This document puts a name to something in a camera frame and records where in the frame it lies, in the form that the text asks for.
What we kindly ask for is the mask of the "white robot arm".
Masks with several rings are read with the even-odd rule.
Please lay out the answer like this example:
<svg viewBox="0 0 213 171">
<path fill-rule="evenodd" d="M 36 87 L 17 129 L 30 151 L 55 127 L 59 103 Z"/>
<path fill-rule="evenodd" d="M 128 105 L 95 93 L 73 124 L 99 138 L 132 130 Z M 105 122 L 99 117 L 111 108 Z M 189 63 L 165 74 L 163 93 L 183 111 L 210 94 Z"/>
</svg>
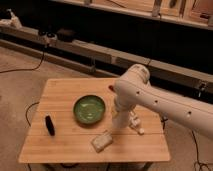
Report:
<svg viewBox="0 0 213 171">
<path fill-rule="evenodd" d="M 149 78 L 144 65 L 134 64 L 115 80 L 112 122 L 117 128 L 128 126 L 130 112 L 140 105 L 213 139 L 213 105 L 155 88 Z"/>
</svg>

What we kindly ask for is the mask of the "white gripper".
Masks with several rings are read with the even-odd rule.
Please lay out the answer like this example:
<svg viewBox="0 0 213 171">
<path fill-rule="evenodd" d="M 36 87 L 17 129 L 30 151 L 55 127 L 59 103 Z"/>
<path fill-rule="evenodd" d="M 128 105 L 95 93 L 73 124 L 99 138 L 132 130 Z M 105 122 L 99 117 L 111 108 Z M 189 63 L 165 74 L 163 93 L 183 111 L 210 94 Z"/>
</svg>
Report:
<svg viewBox="0 0 213 171">
<path fill-rule="evenodd" d="M 134 111 L 131 111 L 130 112 L 130 121 L 129 121 L 129 126 L 132 127 L 132 128 L 136 128 L 140 125 L 140 119 L 138 117 L 138 115 L 134 112 Z M 145 133 L 145 130 L 143 128 L 137 128 L 137 133 L 139 135 L 144 135 Z"/>
</svg>

